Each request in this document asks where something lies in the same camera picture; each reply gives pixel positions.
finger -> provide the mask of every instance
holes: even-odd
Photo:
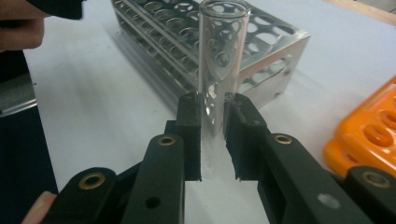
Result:
[[[22,21],[18,27],[0,28],[0,49],[34,49],[41,45],[44,36],[44,19]]]
[[[0,0],[0,21],[33,20],[48,16],[25,0]]]
[[[48,191],[44,191],[40,197],[37,198],[32,208],[27,213],[21,224],[38,224],[40,223],[55,201],[56,195]]]

white surface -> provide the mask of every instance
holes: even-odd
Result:
[[[321,151],[337,123],[396,74],[396,29],[318,0],[250,0],[311,39],[286,90],[260,111],[272,132]],[[39,49],[26,50],[60,189],[78,172],[120,173],[141,161],[149,139],[175,114],[120,53],[109,0],[84,2],[84,19],[49,18]],[[225,152],[217,173],[187,183],[186,223],[265,223],[256,183],[233,179]]]

black object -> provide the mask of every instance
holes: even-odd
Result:
[[[71,20],[82,18],[83,0],[27,0],[40,10],[57,17]]]
[[[141,163],[117,178],[113,175],[111,183],[104,184],[107,180],[101,182],[99,177],[88,181],[85,172],[74,177],[44,223],[59,223],[66,215],[67,223],[183,223],[184,181],[201,178],[199,103],[197,93],[182,96],[177,120],[168,121],[165,134],[151,139]],[[258,192],[271,223],[396,223],[394,177],[362,166],[351,169],[346,179],[332,178],[297,139],[270,133],[247,97],[236,94],[226,104],[225,133],[235,177],[259,181]],[[101,169],[87,171],[88,176]],[[108,193],[78,186],[87,181],[97,192]],[[65,209],[74,203],[83,207],[81,199],[88,194],[91,200],[83,203],[95,213]]]
[[[0,53],[0,84],[21,77],[23,52]],[[37,106],[0,118],[0,171],[0,223],[21,223],[43,191],[58,193]]]

glass test tube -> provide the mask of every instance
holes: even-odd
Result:
[[[200,4],[203,177],[214,172],[213,152],[225,148],[221,131],[227,127],[224,102],[232,100],[236,92],[249,14],[249,5],[241,0],[205,0]]]

dark sleeve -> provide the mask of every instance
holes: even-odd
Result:
[[[26,0],[40,10],[56,16],[71,20],[82,18],[83,0]]]

